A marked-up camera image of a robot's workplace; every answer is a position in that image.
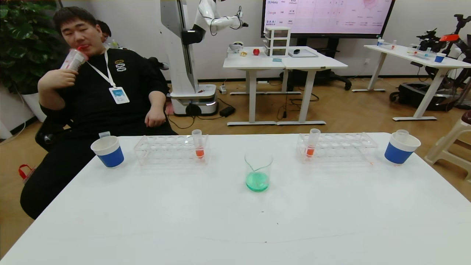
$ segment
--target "lanyard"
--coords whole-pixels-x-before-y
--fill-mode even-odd
[[[110,68],[108,67],[108,50],[105,50],[105,62],[106,62],[106,69],[108,70],[108,76],[104,75],[100,70],[98,70],[96,67],[91,65],[91,63],[87,62],[97,73],[101,75],[110,85],[112,85],[114,88],[116,88],[116,84],[113,82],[113,77],[111,76],[110,73]]]

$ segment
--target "black shirt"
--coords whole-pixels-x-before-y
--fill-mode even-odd
[[[151,107],[148,96],[152,91],[166,95],[169,88],[159,81],[147,59],[139,54],[117,49],[108,49],[107,53],[113,81],[124,89],[129,103],[116,104],[109,91],[110,83],[84,63],[74,86],[56,90],[64,99],[65,108],[54,111],[42,107],[44,113],[53,119],[72,120],[73,131],[79,135],[106,131],[117,136],[156,134],[158,128],[146,128],[144,123]],[[93,56],[88,62],[107,75],[104,54]]]

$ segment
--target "wooden floor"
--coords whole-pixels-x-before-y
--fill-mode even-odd
[[[446,135],[464,111],[452,109],[450,112],[427,112],[428,116],[435,116],[438,121],[403,121],[395,122],[392,117],[412,116],[414,108],[389,102],[389,94],[396,91],[395,87],[403,82],[415,82],[416,79],[388,79],[378,82],[376,88],[385,88],[384,92],[357,92],[345,91],[343,84],[332,82],[330,86],[316,86],[313,92],[320,98],[319,102],[310,104],[308,120],[324,120],[327,125],[316,125],[323,133],[349,133],[349,132],[394,132],[398,129],[408,130],[412,135],[422,141],[417,150],[420,157],[424,157],[437,140]],[[258,85],[259,90],[279,90],[280,82],[272,81],[273,85]],[[244,91],[244,82],[226,83],[228,93]],[[353,80],[353,88],[366,88],[368,80]],[[196,119],[195,124],[188,129],[178,129],[172,125],[179,134],[190,134],[193,129],[202,129],[207,134],[259,134],[259,133],[307,133],[312,125],[296,126],[234,126],[227,127],[229,121],[247,121],[249,98],[246,95],[221,95],[221,99],[236,108],[235,114],[228,118],[217,120]],[[301,95],[289,96],[289,99],[302,98]],[[277,120],[276,113],[284,104],[284,95],[257,96],[257,120]],[[296,106],[288,105],[288,110],[296,110]],[[298,111],[288,111],[285,120],[297,120]],[[190,117],[171,116],[172,121],[180,127],[189,126]],[[27,127],[13,141],[0,146],[0,257],[4,256],[15,241],[32,223],[21,209],[19,198],[23,183],[18,176],[18,167],[21,164],[38,165],[46,151],[34,141],[34,135],[40,127],[35,123]],[[466,135],[467,142],[471,136]],[[471,152],[461,147],[453,147],[452,151],[462,157],[471,157]],[[466,171],[445,161],[439,161],[434,166],[446,180],[448,180],[460,193],[471,201],[471,183],[463,181]]]

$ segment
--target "blue paper cup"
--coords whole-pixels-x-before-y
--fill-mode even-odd
[[[384,157],[394,164],[403,164],[420,144],[419,139],[412,135],[400,135],[395,132],[391,135]]]
[[[447,56],[445,53],[437,53],[437,56],[435,57],[435,61],[437,63],[443,62],[443,59],[445,59],[445,56]]]
[[[100,138],[94,141],[90,148],[106,167],[119,166],[124,161],[121,146],[116,136]]]

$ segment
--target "name badge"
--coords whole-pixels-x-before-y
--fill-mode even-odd
[[[110,87],[110,93],[116,104],[129,103],[129,98],[122,87]]]

